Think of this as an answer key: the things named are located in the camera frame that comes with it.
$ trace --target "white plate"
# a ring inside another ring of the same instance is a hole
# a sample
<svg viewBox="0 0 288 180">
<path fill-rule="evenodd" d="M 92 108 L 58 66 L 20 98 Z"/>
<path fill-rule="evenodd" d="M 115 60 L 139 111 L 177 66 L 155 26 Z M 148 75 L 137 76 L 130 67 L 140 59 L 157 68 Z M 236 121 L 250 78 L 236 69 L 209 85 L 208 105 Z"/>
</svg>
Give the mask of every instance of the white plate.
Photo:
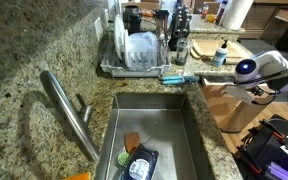
<svg viewBox="0 0 288 180">
<path fill-rule="evenodd" d="M 119 14 L 114 19 L 114 44 L 118 58 L 123 60 L 121 52 L 124 51 L 124 23 Z"/>
<path fill-rule="evenodd" d="M 129 39 L 128 39 L 128 31 L 127 29 L 125 29 L 124 31 L 124 60 L 125 60 L 125 64 L 127 67 L 130 67 L 131 65 L 131 60 L 130 60 L 130 57 L 129 57 Z"/>
</svg>

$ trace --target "cup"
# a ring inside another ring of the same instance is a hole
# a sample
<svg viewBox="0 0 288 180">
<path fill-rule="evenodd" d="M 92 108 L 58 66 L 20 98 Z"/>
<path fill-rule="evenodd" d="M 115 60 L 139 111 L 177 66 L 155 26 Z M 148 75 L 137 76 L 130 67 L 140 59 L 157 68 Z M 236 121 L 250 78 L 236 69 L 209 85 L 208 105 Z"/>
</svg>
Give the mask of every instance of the cup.
<svg viewBox="0 0 288 180">
<path fill-rule="evenodd" d="M 186 38 L 180 38 L 177 41 L 176 47 L 176 64 L 179 66 L 184 66 L 187 61 L 188 54 L 192 48 L 191 42 Z"/>
</svg>

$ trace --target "paper towel roll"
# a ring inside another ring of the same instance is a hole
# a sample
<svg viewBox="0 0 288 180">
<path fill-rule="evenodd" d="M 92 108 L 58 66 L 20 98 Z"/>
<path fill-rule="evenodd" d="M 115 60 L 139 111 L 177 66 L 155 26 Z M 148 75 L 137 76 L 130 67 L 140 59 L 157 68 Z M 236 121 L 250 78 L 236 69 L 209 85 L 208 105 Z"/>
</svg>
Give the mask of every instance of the paper towel roll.
<svg viewBox="0 0 288 180">
<path fill-rule="evenodd" d="M 220 25 L 223 27 L 239 30 L 250 10 L 254 0 L 230 0 L 225 8 Z"/>
</svg>

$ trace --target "sink basin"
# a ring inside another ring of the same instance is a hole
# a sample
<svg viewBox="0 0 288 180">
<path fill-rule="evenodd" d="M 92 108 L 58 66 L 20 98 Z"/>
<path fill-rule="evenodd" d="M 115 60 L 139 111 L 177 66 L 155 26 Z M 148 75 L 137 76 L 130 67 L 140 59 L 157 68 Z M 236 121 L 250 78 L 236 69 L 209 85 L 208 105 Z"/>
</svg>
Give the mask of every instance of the sink basin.
<svg viewBox="0 0 288 180">
<path fill-rule="evenodd" d="M 113 101 L 95 179 L 119 179 L 117 156 L 129 132 L 159 152 L 153 180 L 214 179 L 185 95 L 119 93 Z"/>
</svg>

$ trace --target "sponge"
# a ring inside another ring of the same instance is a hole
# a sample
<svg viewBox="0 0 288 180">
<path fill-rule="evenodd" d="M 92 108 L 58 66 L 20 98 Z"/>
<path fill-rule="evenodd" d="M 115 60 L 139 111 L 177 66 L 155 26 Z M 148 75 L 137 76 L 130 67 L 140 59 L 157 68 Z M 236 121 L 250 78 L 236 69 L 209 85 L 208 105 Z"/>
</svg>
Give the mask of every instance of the sponge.
<svg viewBox="0 0 288 180">
<path fill-rule="evenodd" d="M 90 172 L 86 172 L 83 174 L 78 174 L 75 176 L 71 176 L 68 178 L 65 178 L 63 180 L 90 180 L 91 179 L 91 173 Z"/>
<path fill-rule="evenodd" d="M 131 132 L 125 135 L 126 152 L 132 155 L 138 145 L 140 145 L 140 135 L 138 132 Z"/>
<path fill-rule="evenodd" d="M 129 161 L 130 155 L 127 152 L 122 152 L 117 156 L 118 164 L 122 167 L 126 167 Z"/>
</svg>

